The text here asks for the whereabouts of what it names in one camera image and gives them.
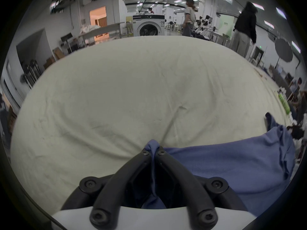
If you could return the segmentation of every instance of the black hoodie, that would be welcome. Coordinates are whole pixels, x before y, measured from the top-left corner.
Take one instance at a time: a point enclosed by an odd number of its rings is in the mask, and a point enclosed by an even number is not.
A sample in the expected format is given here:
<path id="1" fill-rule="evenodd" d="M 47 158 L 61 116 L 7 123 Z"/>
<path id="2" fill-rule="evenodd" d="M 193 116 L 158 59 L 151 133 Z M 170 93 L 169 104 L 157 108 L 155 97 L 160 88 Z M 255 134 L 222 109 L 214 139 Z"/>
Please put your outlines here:
<path id="1" fill-rule="evenodd" d="M 248 35 L 253 43 L 256 43 L 256 13 L 257 8 L 251 3 L 247 2 L 244 10 L 237 19 L 235 29 Z"/>

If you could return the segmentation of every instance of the green bottle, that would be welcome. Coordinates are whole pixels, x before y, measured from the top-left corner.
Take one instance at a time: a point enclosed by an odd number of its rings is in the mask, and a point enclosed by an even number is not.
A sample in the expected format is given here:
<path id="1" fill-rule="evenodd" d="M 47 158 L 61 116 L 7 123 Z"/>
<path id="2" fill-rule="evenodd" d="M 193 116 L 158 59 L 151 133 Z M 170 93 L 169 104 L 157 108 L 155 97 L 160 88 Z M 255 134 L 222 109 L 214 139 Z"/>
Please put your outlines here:
<path id="1" fill-rule="evenodd" d="M 284 109 L 286 110 L 286 113 L 288 115 L 290 113 L 290 107 L 289 107 L 288 102 L 285 100 L 285 98 L 283 97 L 282 94 L 279 94 L 278 97 L 279 97 L 279 99 L 282 103 L 282 106 L 284 107 Z"/>

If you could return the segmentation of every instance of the white sheet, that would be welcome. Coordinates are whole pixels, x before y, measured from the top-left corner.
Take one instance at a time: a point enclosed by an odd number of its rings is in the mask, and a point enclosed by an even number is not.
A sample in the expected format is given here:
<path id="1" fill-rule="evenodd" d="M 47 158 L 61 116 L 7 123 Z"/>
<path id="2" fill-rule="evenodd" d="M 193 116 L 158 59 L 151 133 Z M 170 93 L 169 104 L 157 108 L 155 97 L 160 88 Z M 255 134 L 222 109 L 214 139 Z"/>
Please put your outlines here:
<path id="1" fill-rule="evenodd" d="M 277 85 L 224 46 L 183 36 L 98 44 L 49 67 L 12 137 L 22 186 L 49 214 L 86 176 L 115 173 L 151 139 L 164 147 L 219 144 L 288 117 Z"/>

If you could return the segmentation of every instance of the gray pants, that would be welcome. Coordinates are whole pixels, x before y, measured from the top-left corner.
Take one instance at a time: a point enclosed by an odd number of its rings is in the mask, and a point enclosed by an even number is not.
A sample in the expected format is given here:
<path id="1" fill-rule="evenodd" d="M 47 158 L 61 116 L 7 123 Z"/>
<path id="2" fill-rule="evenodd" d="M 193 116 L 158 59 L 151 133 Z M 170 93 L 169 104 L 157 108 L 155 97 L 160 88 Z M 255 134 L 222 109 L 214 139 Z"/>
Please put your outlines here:
<path id="1" fill-rule="evenodd" d="M 193 32 L 194 25 L 191 23 L 187 23 L 185 28 L 183 29 L 182 36 L 191 36 Z"/>
<path id="2" fill-rule="evenodd" d="M 250 40 L 248 35 L 235 30 L 229 48 L 245 58 L 250 46 Z"/>

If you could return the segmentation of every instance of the washing machine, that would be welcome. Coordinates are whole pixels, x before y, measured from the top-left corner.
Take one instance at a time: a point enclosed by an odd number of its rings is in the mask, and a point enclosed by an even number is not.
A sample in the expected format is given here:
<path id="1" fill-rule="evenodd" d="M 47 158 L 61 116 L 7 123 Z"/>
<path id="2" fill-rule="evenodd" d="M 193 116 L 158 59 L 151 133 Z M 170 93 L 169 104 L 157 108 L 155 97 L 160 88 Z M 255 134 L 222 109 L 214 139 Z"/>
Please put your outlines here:
<path id="1" fill-rule="evenodd" d="M 134 36 L 164 36 L 164 15 L 134 15 L 132 24 Z"/>

